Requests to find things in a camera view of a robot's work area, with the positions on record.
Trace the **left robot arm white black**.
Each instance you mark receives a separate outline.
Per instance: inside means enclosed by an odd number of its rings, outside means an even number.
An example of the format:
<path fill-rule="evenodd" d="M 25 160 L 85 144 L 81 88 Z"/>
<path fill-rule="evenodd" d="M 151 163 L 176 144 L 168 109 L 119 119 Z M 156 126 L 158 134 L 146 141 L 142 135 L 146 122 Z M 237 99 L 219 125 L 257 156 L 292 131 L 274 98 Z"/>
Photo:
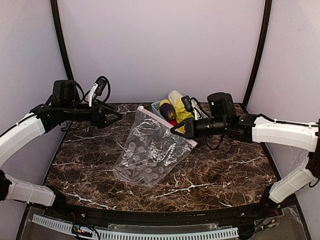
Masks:
<path fill-rule="evenodd" d="M 75 80 L 56 80 L 51 96 L 0 135 L 0 164 L 34 139 L 49 133 L 64 122 L 90 122 L 104 129 L 122 119 L 122 114 L 106 105 L 111 94 L 109 80 L 100 76 L 87 92 Z M 0 172 L 0 199 L 62 206 L 66 196 L 52 186 L 33 184 Z"/>

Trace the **napa cabbage toy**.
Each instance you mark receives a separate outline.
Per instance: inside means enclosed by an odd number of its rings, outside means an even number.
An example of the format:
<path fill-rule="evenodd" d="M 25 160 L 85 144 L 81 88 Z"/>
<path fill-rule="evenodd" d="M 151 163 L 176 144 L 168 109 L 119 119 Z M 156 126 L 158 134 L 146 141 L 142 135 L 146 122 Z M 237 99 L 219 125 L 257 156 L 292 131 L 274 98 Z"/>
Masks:
<path fill-rule="evenodd" d="M 185 109 L 185 105 L 182 102 L 183 95 L 177 90 L 173 90 L 168 94 L 168 100 L 173 106 L 176 113 L 176 122 L 179 124 L 185 119 L 194 118 L 191 112 Z"/>

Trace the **clear zip top bag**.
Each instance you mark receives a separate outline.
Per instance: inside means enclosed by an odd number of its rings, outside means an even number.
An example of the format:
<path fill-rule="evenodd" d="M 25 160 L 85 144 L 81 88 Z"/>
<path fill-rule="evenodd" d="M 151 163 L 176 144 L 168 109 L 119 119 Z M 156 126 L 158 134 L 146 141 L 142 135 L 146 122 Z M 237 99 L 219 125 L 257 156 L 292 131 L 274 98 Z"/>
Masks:
<path fill-rule="evenodd" d="M 172 134 L 172 127 L 140 105 L 122 153 L 113 166 L 114 176 L 149 187 L 160 182 L 197 145 L 194 140 Z"/>

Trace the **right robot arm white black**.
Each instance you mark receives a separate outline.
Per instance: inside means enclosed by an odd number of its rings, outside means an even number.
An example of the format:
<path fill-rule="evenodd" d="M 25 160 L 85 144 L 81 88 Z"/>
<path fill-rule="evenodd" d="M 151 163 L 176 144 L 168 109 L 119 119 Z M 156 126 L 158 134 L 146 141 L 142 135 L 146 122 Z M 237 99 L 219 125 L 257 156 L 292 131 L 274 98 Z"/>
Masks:
<path fill-rule="evenodd" d="M 320 178 L 320 123 L 272 119 L 264 114 L 237 115 L 232 96 L 217 92 L 207 97 L 211 116 L 187 118 L 171 128 L 186 139 L 215 135 L 243 143 L 272 143 L 308 151 L 302 163 L 283 179 L 268 187 L 261 203 L 276 205 Z"/>

